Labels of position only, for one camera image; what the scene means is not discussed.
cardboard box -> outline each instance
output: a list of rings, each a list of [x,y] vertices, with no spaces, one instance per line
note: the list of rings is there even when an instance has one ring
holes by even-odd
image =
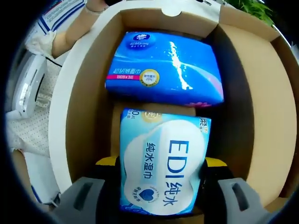
[[[208,155],[223,160],[236,177],[246,179],[263,205],[278,197],[299,144],[298,64],[283,38],[264,22],[208,1],[211,5],[195,0],[120,2],[75,44],[61,69],[50,107],[50,157],[62,192],[100,158],[117,154],[122,106],[110,98],[104,82],[123,35],[159,30],[212,45],[225,103],[208,111],[179,111],[176,106],[155,104],[136,107],[206,113],[212,118]]]

yellow circle label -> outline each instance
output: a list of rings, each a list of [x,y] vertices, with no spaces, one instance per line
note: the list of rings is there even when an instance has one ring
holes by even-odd
[[[158,84],[160,75],[154,69],[146,69],[140,74],[139,80],[146,87],[152,87]]]
[[[144,111],[144,112],[142,112],[142,118],[147,123],[159,122],[159,121],[161,121],[162,114]]]

green plant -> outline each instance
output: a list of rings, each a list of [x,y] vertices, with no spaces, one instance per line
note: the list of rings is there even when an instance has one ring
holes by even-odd
[[[270,26],[274,23],[270,18],[273,11],[257,0],[226,0],[226,2],[237,9],[256,16]]]

heart logo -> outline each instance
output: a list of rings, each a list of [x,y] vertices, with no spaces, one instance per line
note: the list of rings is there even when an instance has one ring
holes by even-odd
[[[148,201],[148,202],[154,199],[153,195],[154,195],[154,191],[153,191],[152,189],[146,189],[146,190],[143,190],[143,191],[139,194],[139,196],[140,196],[143,200]]]

wet wipes package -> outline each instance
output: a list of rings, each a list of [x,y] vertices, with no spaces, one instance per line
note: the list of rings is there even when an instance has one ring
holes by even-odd
[[[156,32],[127,32],[115,52],[106,89],[117,95],[204,107],[223,102],[212,47]]]
[[[210,127],[207,118],[125,109],[120,209],[161,216],[190,213]]]

